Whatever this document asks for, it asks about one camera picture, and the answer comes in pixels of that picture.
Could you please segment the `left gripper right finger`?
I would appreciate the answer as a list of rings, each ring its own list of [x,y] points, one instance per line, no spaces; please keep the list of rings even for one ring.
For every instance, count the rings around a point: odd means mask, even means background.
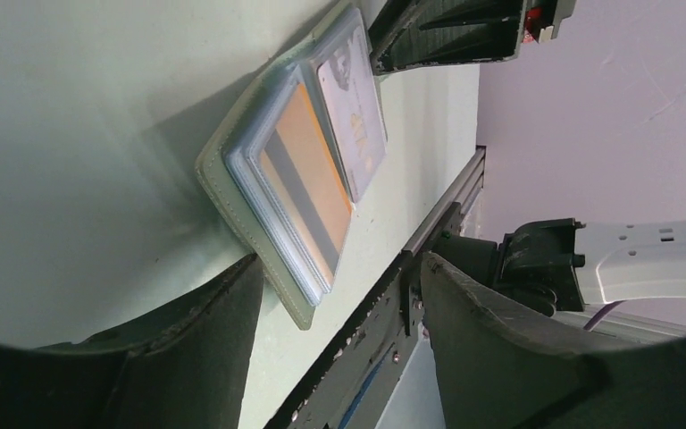
[[[686,336],[640,345],[562,324],[439,255],[421,286],[449,428],[686,428]]]

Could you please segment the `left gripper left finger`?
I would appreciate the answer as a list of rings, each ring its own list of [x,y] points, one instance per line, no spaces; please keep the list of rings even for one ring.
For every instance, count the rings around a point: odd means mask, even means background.
[[[264,276],[247,256],[85,341],[0,345],[0,428],[234,428]]]

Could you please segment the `white printed credit card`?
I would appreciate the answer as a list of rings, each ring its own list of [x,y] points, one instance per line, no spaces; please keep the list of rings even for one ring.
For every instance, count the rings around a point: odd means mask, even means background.
[[[316,74],[351,198],[357,203],[384,160],[387,144],[364,28],[340,34]]]

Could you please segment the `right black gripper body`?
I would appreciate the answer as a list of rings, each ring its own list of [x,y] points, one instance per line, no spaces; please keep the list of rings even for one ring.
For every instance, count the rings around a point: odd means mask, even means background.
[[[563,20],[573,15],[576,0],[533,0],[527,3],[523,43],[545,43],[557,38]]]

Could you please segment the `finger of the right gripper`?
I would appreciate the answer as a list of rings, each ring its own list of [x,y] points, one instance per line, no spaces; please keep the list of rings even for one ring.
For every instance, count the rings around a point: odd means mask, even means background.
[[[373,73],[514,59],[525,1],[390,0],[369,28]]]

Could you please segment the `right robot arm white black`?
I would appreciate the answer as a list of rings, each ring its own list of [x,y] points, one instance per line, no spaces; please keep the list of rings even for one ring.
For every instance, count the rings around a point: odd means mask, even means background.
[[[572,1],[388,1],[369,30],[378,76],[515,59],[526,38],[557,38]],[[440,231],[432,251],[480,284],[544,315],[606,312],[686,298],[686,221],[527,223],[500,242]]]

